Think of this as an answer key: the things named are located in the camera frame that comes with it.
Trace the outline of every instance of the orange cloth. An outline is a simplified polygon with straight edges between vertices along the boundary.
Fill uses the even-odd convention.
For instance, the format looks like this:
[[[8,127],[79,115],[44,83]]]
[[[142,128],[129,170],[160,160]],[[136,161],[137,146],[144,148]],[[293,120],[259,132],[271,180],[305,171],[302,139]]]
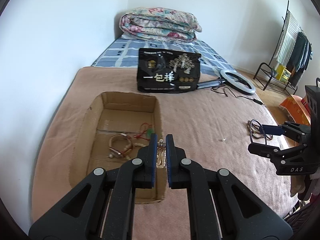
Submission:
[[[285,108],[296,123],[310,125],[310,114],[301,100],[299,96],[290,95],[280,104],[280,107]]]

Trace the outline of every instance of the silver screw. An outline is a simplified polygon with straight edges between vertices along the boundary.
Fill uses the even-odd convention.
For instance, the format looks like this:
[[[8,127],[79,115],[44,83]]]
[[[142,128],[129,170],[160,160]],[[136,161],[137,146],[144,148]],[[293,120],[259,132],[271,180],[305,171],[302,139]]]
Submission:
[[[102,175],[104,173],[103,168],[96,168],[93,173],[97,176]]]
[[[228,176],[229,175],[229,171],[227,169],[221,169],[219,171],[221,176]]]
[[[135,158],[135,159],[132,160],[132,163],[133,163],[134,165],[139,165],[139,164],[142,163],[142,159]]]
[[[189,165],[189,164],[191,164],[191,160],[187,159],[187,158],[184,158],[184,159],[181,160],[181,163],[184,164],[184,165]]]

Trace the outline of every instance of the black plastic bag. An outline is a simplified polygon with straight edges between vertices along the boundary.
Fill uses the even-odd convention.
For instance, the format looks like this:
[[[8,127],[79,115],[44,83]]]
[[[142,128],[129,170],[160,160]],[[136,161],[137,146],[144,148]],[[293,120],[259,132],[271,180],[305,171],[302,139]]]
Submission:
[[[184,93],[197,88],[201,54],[172,49],[139,49],[138,90]]]

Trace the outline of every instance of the folded quilt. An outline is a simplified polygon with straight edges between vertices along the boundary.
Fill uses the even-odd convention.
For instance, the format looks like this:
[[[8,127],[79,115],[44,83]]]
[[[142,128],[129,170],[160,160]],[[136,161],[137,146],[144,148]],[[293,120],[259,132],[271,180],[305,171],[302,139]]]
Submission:
[[[196,17],[187,12],[167,8],[135,8],[120,19],[124,39],[191,42],[201,32]]]

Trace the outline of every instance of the black metal rack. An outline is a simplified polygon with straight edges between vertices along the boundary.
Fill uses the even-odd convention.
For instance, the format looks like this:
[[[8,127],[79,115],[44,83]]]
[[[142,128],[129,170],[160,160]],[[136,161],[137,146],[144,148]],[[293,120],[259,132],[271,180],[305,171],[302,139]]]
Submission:
[[[287,18],[287,16],[288,16],[288,11],[289,11],[289,1],[288,1],[288,4],[287,4],[287,11],[286,11],[286,14],[285,14],[285,18],[284,18],[284,22],[283,22],[283,26],[282,26],[282,31],[281,31],[281,34],[280,34],[280,37],[279,37],[277,46],[276,46],[276,48],[275,48],[275,50],[274,50],[274,52],[273,52],[273,55],[272,55],[272,57],[271,57],[271,59],[270,59],[270,61],[269,61],[269,64],[267,64],[267,63],[265,63],[265,62],[262,62],[262,63],[259,65],[259,67],[258,67],[258,69],[257,69],[257,71],[256,71],[256,73],[255,73],[255,75],[254,75],[254,77],[253,77],[253,79],[256,79],[256,80],[259,81],[259,83],[263,86],[263,91],[266,90],[266,88],[269,88],[269,89],[271,89],[271,90],[280,92],[280,93],[282,93],[282,94],[291,95],[291,93],[287,90],[287,88],[290,88],[291,90],[293,90],[293,91],[294,91],[293,94],[295,94],[295,93],[297,92],[297,90],[298,90],[298,86],[296,86],[296,87],[292,86],[292,85],[290,84],[290,81],[288,81],[287,83],[283,83],[283,82],[277,80],[277,79],[274,77],[276,71],[275,71],[272,67],[270,67],[271,62],[272,62],[272,59],[273,59],[273,57],[275,56],[276,50],[277,50],[277,48],[278,48],[278,45],[279,45],[279,42],[280,42],[280,39],[281,39],[281,35],[282,35],[283,31],[284,31],[284,24],[285,24],[285,20],[286,20],[286,18]],[[263,65],[267,66],[269,69],[268,69],[268,70],[263,69],[263,68],[262,68]],[[265,73],[265,75],[268,76],[269,79],[268,79],[267,81],[266,81],[266,80],[263,80],[263,79],[257,78],[257,75],[258,75],[258,73],[259,73],[260,70],[262,70],[263,73]],[[283,92],[282,92],[281,90],[272,88],[272,86],[275,86],[275,87],[280,88],[281,90],[283,90]]]

